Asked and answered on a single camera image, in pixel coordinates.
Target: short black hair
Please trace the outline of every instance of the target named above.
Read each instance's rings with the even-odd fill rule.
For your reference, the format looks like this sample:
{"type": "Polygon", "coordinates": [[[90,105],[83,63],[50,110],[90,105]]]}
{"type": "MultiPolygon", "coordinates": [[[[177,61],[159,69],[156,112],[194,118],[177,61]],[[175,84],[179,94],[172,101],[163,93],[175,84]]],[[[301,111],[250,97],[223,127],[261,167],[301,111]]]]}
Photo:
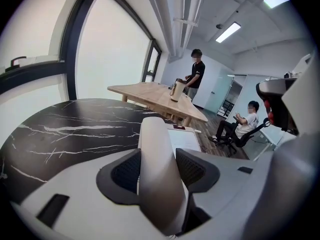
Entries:
{"type": "Polygon", "coordinates": [[[200,49],[194,49],[191,52],[191,57],[195,56],[196,58],[201,58],[202,57],[202,51],[200,49]]]}
{"type": "Polygon", "coordinates": [[[255,108],[255,112],[258,111],[258,109],[259,109],[259,103],[258,102],[252,100],[252,101],[249,102],[248,106],[249,105],[252,105],[255,108]]]}

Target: chair armrest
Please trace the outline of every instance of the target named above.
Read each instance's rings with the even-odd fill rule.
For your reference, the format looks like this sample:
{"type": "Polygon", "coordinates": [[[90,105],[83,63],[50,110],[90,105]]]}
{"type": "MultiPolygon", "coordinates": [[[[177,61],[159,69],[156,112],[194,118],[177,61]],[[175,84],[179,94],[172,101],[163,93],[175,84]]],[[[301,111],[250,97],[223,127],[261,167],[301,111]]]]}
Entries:
{"type": "Polygon", "coordinates": [[[242,123],[238,120],[238,118],[236,118],[235,116],[233,116],[233,118],[236,120],[238,124],[242,125],[242,123]]]}

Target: white kettle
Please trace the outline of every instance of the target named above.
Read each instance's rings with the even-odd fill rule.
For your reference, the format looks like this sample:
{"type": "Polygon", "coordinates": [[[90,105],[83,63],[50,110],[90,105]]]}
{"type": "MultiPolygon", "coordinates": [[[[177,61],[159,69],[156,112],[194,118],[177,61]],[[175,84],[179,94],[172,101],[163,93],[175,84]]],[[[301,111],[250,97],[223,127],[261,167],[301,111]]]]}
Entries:
{"type": "Polygon", "coordinates": [[[184,91],[184,88],[186,87],[187,82],[183,81],[180,78],[177,78],[175,80],[175,83],[173,85],[173,88],[170,92],[171,100],[173,102],[178,102],[182,92],[184,91]]]}

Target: black pants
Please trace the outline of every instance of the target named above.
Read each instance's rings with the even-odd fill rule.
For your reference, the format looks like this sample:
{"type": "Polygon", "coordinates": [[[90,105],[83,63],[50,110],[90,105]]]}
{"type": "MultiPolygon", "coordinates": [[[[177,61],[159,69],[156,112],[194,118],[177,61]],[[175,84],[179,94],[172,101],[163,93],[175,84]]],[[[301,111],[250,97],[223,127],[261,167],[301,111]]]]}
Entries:
{"type": "Polygon", "coordinates": [[[216,131],[216,140],[217,141],[220,141],[221,139],[221,134],[222,132],[226,131],[227,134],[230,134],[232,132],[232,130],[234,129],[234,127],[236,126],[236,123],[229,123],[227,121],[220,121],[220,124],[219,124],[219,127],[218,127],[218,130],[216,131]]]}

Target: person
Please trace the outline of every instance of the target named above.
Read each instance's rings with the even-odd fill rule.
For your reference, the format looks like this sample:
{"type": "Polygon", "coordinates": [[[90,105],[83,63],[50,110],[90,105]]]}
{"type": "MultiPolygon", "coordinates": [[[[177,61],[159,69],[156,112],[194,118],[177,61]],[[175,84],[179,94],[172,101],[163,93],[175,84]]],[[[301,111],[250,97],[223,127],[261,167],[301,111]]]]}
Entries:
{"type": "MultiPolygon", "coordinates": [[[[241,117],[239,113],[236,113],[235,117],[240,121],[241,124],[237,126],[235,129],[235,135],[241,139],[241,137],[254,130],[258,123],[259,123],[259,117],[257,115],[257,111],[259,109],[259,103],[252,100],[248,104],[248,115],[246,117],[241,117]]],[[[221,121],[218,127],[218,130],[216,131],[216,134],[213,136],[209,136],[209,140],[218,143],[221,140],[221,134],[225,131],[229,134],[234,129],[236,123],[229,123],[227,121],[221,121]]]]}
{"type": "Polygon", "coordinates": [[[194,49],[191,53],[191,57],[194,62],[192,65],[192,74],[185,77],[185,80],[187,82],[185,87],[187,87],[187,95],[190,97],[192,102],[198,92],[202,77],[205,73],[206,66],[201,60],[201,50],[194,49]]]}

